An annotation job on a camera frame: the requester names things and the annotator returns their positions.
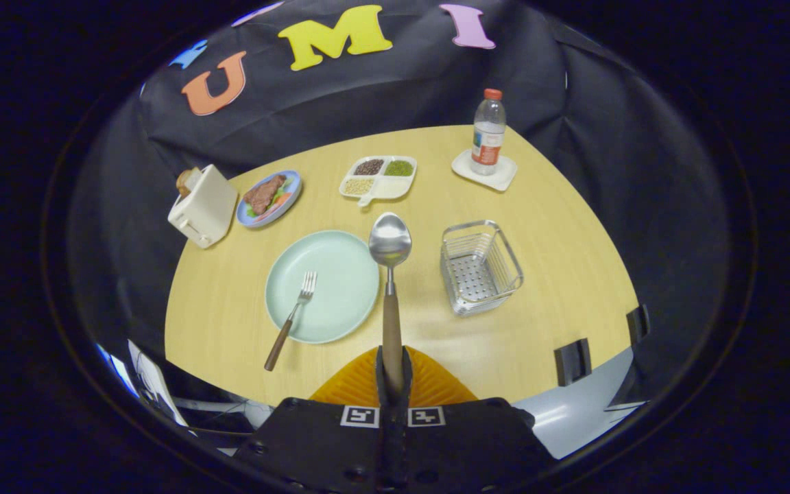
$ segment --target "foam letter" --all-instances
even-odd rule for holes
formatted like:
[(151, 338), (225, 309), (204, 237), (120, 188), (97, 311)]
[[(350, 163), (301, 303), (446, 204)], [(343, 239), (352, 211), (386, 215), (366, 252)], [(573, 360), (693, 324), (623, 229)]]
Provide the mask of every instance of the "foam letter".
[(212, 115), (228, 106), (242, 93), (246, 87), (246, 73), (242, 69), (242, 57), (245, 54), (245, 52), (232, 54), (219, 64), (219, 69), (224, 69), (225, 76), (228, 78), (228, 88), (222, 94), (214, 97), (209, 94), (209, 85), (206, 84), (206, 79), (211, 75), (209, 70), (185, 84), (182, 94), (188, 97), (191, 112), (200, 116)]
[(184, 50), (184, 52), (182, 52), (182, 54), (179, 56), (176, 56), (176, 59), (172, 60), (169, 65), (178, 63), (182, 66), (182, 69), (187, 69), (188, 66), (191, 65), (191, 62), (194, 62), (194, 59), (200, 56), (200, 54), (204, 51), (206, 51), (206, 40), (197, 42), (197, 44), (195, 44), (193, 47)]
[(335, 28), (331, 29), (314, 20), (304, 20), (279, 31), (280, 38), (288, 38), (294, 52), (292, 70), (303, 70), (322, 62), (322, 56), (313, 52), (313, 47), (337, 58), (343, 53), (346, 40), (349, 38), (350, 54), (366, 54), (381, 52), (392, 47), (392, 42), (383, 38), (376, 13), (383, 7), (379, 5), (362, 5), (346, 10), (339, 18)]
[(244, 22), (247, 22), (250, 19), (254, 19), (257, 16), (260, 16), (264, 12), (270, 12), (270, 10), (276, 9), (276, 7), (282, 5), (283, 3), (285, 3), (285, 2), (276, 2), (276, 3), (272, 4), (272, 5), (268, 5), (266, 7), (261, 7), (261, 9), (253, 10), (253, 12), (247, 13), (246, 15), (242, 16), (241, 18), (236, 19), (235, 21), (233, 21), (233, 24), (231, 25), (231, 27), (236, 27), (236, 26), (238, 26), (238, 25), (240, 25), (240, 24), (242, 24)]
[(460, 47), (486, 49), (496, 47), (496, 44), (486, 37), (486, 33), (483, 32), (483, 25), (480, 24), (480, 16), (483, 15), (483, 10), (451, 3), (442, 3), (439, 6), (443, 10), (447, 10), (453, 18), (453, 24), (455, 25), (453, 43)]

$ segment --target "water bottle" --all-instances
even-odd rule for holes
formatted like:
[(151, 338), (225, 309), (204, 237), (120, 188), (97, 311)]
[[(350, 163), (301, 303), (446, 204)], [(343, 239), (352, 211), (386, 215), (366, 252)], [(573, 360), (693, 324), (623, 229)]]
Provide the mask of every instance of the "water bottle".
[(502, 136), (505, 135), (505, 107), (502, 91), (483, 91), (483, 101), (474, 114), (474, 145), (471, 146), (471, 171), (493, 175), (499, 162)]

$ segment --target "spoon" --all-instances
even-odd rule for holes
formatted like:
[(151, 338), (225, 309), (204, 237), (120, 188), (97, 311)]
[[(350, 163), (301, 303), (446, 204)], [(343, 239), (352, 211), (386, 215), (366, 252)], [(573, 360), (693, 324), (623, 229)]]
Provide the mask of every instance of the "spoon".
[(401, 319), (393, 269), (410, 255), (407, 225), (395, 213), (383, 213), (370, 229), (368, 249), (376, 263), (385, 266), (389, 272), (383, 295), (383, 375), (389, 398), (397, 401), (404, 388), (404, 372), (401, 368)]

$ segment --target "metal basket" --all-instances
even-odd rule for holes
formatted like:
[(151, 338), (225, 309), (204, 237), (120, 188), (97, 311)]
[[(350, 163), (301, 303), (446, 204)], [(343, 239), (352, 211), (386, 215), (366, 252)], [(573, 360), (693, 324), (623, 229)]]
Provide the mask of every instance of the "metal basket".
[(459, 316), (495, 309), (523, 285), (523, 270), (511, 244), (490, 220), (444, 231), (441, 273), (453, 312)]

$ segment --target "white divided tray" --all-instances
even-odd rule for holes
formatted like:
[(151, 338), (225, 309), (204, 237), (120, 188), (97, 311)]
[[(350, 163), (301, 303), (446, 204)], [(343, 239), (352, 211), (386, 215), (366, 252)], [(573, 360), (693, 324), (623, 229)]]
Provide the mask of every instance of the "white divided tray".
[[(355, 175), (355, 169), (367, 160), (381, 159), (383, 166), (374, 175)], [(414, 171), (409, 177), (395, 177), (385, 175), (386, 167), (389, 163), (395, 160), (404, 160), (414, 167)], [(410, 190), (411, 185), (414, 183), (416, 177), (416, 159), (410, 156), (365, 156), (349, 167), (349, 171), (341, 181), (339, 192), (346, 197), (358, 198), (358, 207), (364, 207), (370, 204), (371, 200), (375, 199), (398, 199)], [(367, 193), (347, 193), (346, 185), (349, 180), (369, 180), (372, 181), (370, 190)]]

